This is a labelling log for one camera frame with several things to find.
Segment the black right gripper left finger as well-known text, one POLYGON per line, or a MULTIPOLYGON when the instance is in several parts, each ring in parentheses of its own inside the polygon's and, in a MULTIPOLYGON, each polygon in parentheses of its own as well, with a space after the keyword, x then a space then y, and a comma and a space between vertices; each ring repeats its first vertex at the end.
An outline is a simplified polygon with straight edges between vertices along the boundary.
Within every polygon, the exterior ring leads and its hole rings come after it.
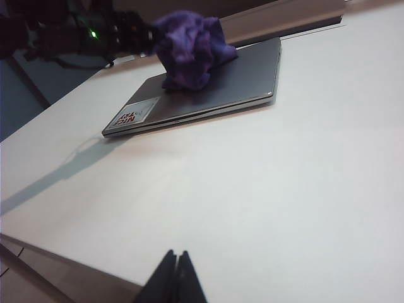
POLYGON ((169 250, 134 299, 139 302, 168 302, 176 269, 177 256, 169 250))

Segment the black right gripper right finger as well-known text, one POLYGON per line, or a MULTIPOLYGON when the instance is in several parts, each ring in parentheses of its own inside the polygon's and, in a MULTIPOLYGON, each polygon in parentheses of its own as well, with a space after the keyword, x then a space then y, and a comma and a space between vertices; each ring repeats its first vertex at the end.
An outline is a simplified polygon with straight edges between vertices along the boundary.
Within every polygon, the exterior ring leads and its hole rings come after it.
POLYGON ((198 276, 187 251, 179 257, 177 301, 182 303, 207 303, 198 276))

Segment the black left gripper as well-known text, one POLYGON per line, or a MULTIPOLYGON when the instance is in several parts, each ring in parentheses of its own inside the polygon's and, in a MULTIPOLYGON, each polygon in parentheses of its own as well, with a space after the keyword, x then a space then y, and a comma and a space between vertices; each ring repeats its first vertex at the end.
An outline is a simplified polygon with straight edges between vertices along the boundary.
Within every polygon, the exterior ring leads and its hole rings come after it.
POLYGON ((113 54, 153 54, 160 40, 158 28, 151 27, 134 11, 116 11, 109 29, 109 50, 113 54))

